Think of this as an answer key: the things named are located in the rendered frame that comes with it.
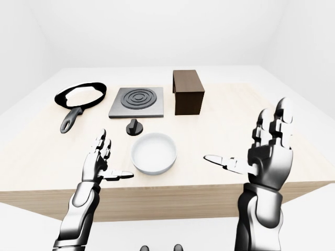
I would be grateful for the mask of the black frying pan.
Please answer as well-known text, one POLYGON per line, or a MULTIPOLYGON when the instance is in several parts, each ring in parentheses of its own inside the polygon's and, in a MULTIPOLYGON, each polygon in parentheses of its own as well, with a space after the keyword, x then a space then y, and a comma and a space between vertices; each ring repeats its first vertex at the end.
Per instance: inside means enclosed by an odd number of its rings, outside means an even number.
POLYGON ((106 91, 106 85, 99 82, 76 84, 59 91, 54 101, 70 111, 60 126, 60 132, 67 133, 74 125, 76 117, 85 109, 99 104, 106 91))

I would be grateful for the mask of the white round bowl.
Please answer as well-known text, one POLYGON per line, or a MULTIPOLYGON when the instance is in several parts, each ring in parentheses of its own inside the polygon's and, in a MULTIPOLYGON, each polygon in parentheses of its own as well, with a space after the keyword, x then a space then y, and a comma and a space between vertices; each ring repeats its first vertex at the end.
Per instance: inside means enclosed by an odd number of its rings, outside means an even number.
POLYGON ((130 158, 137 170, 146 175, 160 175, 175 163, 177 148, 172 138, 163 133, 148 133, 135 141, 130 158))

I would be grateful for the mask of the round black stove knob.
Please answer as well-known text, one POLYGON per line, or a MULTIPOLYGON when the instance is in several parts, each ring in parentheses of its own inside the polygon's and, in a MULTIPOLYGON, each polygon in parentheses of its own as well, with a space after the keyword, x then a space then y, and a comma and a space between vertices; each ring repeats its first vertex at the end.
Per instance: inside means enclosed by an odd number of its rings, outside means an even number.
POLYGON ((132 119, 126 126, 126 132, 130 136, 137 136, 143 132, 143 126, 137 119, 132 119))

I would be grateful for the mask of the flat dark stove plate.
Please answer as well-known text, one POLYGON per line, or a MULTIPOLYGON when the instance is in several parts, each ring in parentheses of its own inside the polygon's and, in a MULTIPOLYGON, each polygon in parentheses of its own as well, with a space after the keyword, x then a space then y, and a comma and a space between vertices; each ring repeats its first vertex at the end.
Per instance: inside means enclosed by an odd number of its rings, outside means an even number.
POLYGON ((108 116, 111 119, 164 117, 163 88, 120 88, 108 116))

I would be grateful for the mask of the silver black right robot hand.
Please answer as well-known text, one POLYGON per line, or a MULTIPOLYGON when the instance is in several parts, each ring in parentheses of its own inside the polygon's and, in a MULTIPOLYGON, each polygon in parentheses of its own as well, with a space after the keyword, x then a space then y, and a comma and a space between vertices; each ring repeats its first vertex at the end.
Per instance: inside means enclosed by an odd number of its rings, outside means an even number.
POLYGON ((263 109, 253 129, 254 143, 248 150, 248 159, 205 155, 204 159, 238 174, 247 174, 249 182, 279 191, 287 180, 293 162, 290 146, 293 110, 287 97, 275 109, 273 119, 268 109, 263 109))

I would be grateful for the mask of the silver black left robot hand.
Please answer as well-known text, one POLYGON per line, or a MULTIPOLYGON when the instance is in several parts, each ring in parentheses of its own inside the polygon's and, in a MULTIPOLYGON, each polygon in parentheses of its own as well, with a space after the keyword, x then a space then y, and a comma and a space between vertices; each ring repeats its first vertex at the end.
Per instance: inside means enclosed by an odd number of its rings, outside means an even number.
POLYGON ((110 148, 111 140, 106 138, 106 130, 102 129, 86 156, 83 165, 82 181, 92 181, 100 184, 103 179, 118 181, 134 177, 132 172, 108 168, 107 160, 110 157, 110 148))

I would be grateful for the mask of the dark brown wooden box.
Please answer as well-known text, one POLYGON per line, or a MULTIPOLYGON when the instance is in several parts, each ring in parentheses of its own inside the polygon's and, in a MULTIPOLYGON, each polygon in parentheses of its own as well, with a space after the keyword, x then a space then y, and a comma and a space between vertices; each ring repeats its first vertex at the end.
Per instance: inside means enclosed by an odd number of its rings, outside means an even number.
POLYGON ((204 87, 196 70, 173 71, 175 115, 199 115, 204 98, 204 87))

